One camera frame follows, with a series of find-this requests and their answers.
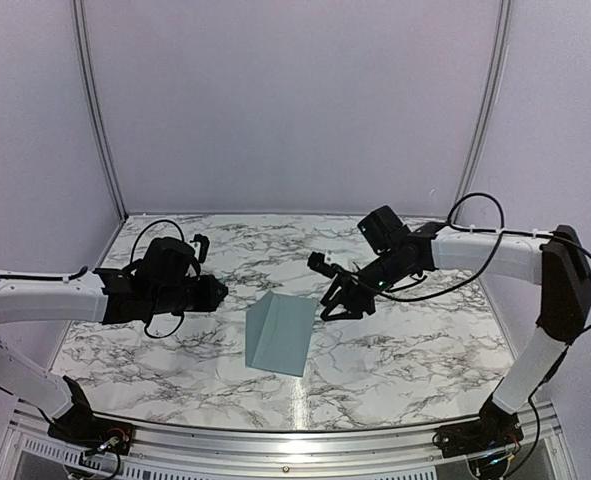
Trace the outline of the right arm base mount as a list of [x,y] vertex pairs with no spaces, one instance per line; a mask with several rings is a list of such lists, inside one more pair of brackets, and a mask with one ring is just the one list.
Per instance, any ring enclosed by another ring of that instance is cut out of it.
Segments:
[[432,438],[444,458],[516,446],[524,438],[518,420],[502,424],[495,420],[471,420],[440,426]]

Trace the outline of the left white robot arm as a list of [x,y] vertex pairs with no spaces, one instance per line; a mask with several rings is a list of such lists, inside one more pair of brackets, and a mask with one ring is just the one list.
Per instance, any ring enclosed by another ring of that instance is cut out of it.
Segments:
[[[157,315],[215,311],[227,287],[201,266],[209,240],[154,239],[144,256],[121,269],[82,268],[75,274],[33,274],[0,270],[0,325],[70,321],[150,325]],[[102,430],[82,387],[50,373],[0,336],[0,390],[38,408],[50,432],[81,445],[94,444]]]

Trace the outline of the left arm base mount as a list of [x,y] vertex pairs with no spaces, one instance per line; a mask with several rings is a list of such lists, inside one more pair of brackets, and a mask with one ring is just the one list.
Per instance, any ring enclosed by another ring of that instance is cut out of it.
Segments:
[[135,427],[128,422],[103,417],[93,417],[89,422],[73,426],[63,420],[44,419],[49,424],[52,438],[91,450],[93,453],[116,453],[125,456],[130,452]]

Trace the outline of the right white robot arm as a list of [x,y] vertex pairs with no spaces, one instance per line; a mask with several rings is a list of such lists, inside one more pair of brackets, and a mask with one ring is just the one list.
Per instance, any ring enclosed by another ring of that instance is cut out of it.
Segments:
[[370,316],[377,297],[401,303],[394,287],[422,273],[461,270],[474,279],[498,277],[539,290],[532,334],[470,428],[477,446],[494,446],[508,433],[509,420],[557,373],[570,347],[591,327],[591,257],[576,230],[560,225],[523,232],[446,221],[412,229],[388,206],[371,212],[358,229],[375,254],[367,265],[348,268],[325,253],[308,258],[311,270],[332,281],[321,300],[325,321]]

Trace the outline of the blue-grey envelope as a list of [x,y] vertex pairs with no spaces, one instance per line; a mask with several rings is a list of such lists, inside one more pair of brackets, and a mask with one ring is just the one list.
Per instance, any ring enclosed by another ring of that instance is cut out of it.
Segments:
[[301,378],[315,322],[314,299],[267,292],[246,311],[245,365]]

